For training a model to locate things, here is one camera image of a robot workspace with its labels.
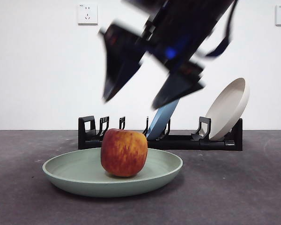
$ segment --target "white bowl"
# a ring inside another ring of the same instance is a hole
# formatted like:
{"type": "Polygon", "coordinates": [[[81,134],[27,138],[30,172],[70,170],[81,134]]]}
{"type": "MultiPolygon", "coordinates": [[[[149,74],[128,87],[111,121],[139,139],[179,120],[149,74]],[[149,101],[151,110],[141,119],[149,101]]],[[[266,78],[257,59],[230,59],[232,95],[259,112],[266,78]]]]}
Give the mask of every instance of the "white bowl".
{"type": "MultiPolygon", "coordinates": [[[[216,98],[205,117],[211,118],[209,139],[222,139],[237,123],[249,101],[250,88],[244,78],[230,83],[216,98]]],[[[202,124],[200,135],[204,135],[207,126],[202,124]]]]}

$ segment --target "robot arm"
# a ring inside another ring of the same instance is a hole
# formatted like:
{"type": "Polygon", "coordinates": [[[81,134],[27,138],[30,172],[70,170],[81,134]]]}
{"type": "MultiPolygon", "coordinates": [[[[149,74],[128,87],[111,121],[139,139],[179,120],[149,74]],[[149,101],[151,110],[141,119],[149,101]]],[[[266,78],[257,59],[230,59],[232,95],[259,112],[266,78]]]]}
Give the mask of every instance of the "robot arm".
{"type": "Polygon", "coordinates": [[[109,101],[140,68],[145,52],[154,55],[169,77],[153,101],[155,109],[203,88],[203,68],[189,61],[234,2],[219,46],[207,54],[217,57],[230,43],[230,22],[237,0],[126,0],[150,13],[141,36],[116,24],[101,32],[107,51],[104,99],[109,101]]]}

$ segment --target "plate rim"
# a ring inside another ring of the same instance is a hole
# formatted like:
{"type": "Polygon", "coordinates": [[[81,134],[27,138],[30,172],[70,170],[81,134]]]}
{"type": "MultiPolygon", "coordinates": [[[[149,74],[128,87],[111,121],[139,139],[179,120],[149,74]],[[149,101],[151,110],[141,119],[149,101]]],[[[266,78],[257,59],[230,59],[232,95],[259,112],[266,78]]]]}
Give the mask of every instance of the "plate rim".
{"type": "Polygon", "coordinates": [[[62,181],[68,181],[68,182],[73,182],[73,183],[84,183],[84,184],[123,184],[123,183],[135,183],[135,182],[142,182],[142,181],[147,181],[147,180],[155,180],[155,179],[158,179],[158,178],[161,178],[161,177],[165,177],[165,176],[171,175],[171,174],[179,171],[181,169],[181,167],[183,166],[183,160],[182,160],[181,157],[179,157],[179,156],[177,156],[177,155],[175,155],[175,154],[173,154],[171,152],[168,152],[168,151],[148,148],[148,150],[160,151],[160,152],[163,152],[163,153],[166,153],[166,154],[170,154],[170,155],[178,158],[179,161],[180,161],[179,166],[176,169],[174,169],[174,170],[172,170],[170,172],[164,173],[162,175],[158,175],[158,176],[154,176],[154,177],[148,177],[148,178],[143,178],[143,179],[121,180],[121,181],[84,181],[84,180],[73,180],[73,179],[63,178],[63,177],[54,175],[54,174],[50,173],[49,171],[47,171],[47,169],[46,169],[46,165],[48,163],[50,163],[51,161],[53,161],[55,158],[61,157],[63,155],[71,154],[71,153],[74,153],[74,152],[87,151],[87,150],[95,150],[95,149],[98,150],[98,149],[101,149],[101,148],[90,148],[90,149],[75,150],[75,151],[71,151],[71,152],[66,152],[66,153],[61,154],[59,156],[55,156],[53,158],[48,159],[46,162],[44,162],[44,164],[42,166],[42,169],[43,169],[44,173],[47,176],[53,177],[55,179],[62,180],[62,181]]]}

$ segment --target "white wall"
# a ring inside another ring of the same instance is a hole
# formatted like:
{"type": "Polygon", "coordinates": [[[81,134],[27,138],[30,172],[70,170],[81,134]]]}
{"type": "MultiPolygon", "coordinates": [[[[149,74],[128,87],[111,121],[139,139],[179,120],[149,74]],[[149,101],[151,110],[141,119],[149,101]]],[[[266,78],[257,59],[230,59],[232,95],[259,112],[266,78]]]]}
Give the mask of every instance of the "white wall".
{"type": "MultiPolygon", "coordinates": [[[[97,35],[114,19],[141,31],[147,15],[120,0],[100,0],[99,25],[77,26],[75,7],[87,2],[92,1],[0,0],[0,130],[77,129],[78,117],[86,115],[109,115],[114,128],[119,117],[126,116],[128,129],[143,129],[146,116],[153,119],[151,103],[166,70],[145,56],[128,85],[104,104],[105,50],[97,35]]],[[[217,60],[201,61],[206,65],[206,87],[181,99],[172,129],[195,129],[199,116],[238,77],[251,86],[244,128],[281,129],[281,27],[274,24],[276,4],[281,0],[239,1],[233,42],[217,60]]],[[[225,18],[204,50],[221,39],[225,18]]]]}

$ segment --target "blue light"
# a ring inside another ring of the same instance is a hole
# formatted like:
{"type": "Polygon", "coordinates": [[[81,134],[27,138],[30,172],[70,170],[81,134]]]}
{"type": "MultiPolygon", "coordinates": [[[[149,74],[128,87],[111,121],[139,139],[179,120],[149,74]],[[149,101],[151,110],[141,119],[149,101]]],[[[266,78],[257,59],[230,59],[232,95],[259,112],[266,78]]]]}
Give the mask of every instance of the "blue light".
{"type": "Polygon", "coordinates": [[[177,54],[176,50],[171,47],[168,47],[165,50],[165,55],[170,60],[173,59],[176,56],[176,54],[177,54]]]}

